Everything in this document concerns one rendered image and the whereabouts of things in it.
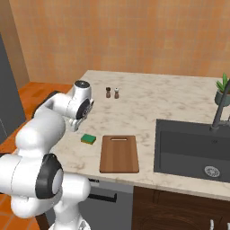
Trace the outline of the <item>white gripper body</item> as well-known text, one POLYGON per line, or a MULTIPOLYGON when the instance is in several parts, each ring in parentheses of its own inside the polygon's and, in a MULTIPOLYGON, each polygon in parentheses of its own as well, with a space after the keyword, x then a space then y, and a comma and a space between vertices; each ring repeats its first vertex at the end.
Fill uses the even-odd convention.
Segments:
POLYGON ((74 117, 72 119, 69 120, 69 125, 70 125, 70 130, 72 132, 76 132, 79 129, 79 126, 81 125, 81 123, 86 119, 86 116, 82 117, 82 118, 77 118, 74 117))

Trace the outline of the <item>green and yellow sponge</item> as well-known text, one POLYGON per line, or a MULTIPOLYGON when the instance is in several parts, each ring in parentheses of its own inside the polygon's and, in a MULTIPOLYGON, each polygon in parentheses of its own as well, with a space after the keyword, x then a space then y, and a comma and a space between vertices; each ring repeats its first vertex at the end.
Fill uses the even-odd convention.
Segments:
POLYGON ((95 142, 95 140, 96 140, 96 137, 92 136, 92 135, 89 135, 89 134, 84 134, 81 137, 81 142, 89 144, 89 145, 92 145, 95 142))

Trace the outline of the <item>wooden cutting board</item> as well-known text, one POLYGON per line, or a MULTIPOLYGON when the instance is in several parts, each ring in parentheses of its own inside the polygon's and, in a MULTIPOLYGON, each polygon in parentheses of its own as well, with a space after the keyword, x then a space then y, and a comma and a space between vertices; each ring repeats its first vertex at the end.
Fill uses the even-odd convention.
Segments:
POLYGON ((138 173, 135 136, 103 136, 100 173, 138 173))

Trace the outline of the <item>dark grey fridge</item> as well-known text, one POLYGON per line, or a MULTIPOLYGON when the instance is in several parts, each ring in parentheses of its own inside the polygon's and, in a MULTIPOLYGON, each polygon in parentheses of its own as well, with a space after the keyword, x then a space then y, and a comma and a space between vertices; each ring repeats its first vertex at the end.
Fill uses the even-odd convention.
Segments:
POLYGON ((0 34, 0 144, 25 120, 22 102, 0 34))

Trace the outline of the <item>grey dishwasher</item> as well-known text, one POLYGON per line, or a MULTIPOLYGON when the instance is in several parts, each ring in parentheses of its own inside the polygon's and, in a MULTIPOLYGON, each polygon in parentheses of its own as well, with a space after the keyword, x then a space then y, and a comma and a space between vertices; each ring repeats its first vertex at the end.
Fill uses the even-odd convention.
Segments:
POLYGON ((133 189, 131 185, 66 174, 49 230, 131 230, 133 189), (90 194, 113 197, 115 193, 116 203, 88 198, 90 194))

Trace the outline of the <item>dark grey sink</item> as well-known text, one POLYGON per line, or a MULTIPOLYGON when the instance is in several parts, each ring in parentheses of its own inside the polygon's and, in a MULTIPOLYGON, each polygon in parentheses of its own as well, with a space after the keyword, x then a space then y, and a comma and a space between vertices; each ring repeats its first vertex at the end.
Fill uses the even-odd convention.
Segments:
POLYGON ((154 172, 230 182, 230 128, 158 119, 154 172))

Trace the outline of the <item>dark brown cupboard door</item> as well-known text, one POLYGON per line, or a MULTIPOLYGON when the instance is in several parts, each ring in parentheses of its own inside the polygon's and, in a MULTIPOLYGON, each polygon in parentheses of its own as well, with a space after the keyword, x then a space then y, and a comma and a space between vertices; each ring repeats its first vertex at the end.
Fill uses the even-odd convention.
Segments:
POLYGON ((230 230, 230 201, 134 187, 132 230, 230 230))

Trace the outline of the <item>dark grey tap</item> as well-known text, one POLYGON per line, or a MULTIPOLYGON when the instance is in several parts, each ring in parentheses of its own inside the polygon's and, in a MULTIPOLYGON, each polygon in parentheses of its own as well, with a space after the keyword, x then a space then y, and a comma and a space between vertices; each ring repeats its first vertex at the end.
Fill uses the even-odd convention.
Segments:
POLYGON ((230 80, 226 84, 225 90, 223 92, 223 95, 221 97, 220 103, 219 103, 218 108, 217 108, 215 118, 213 120, 212 125, 210 126, 210 130, 212 132, 216 132, 218 130, 219 126, 230 126, 230 121, 221 121, 220 120, 221 115, 222 115, 222 111, 223 111, 223 108, 224 108, 224 103, 225 103, 225 100, 226 100, 226 96, 227 96, 227 93, 228 93, 229 89, 230 89, 230 80))

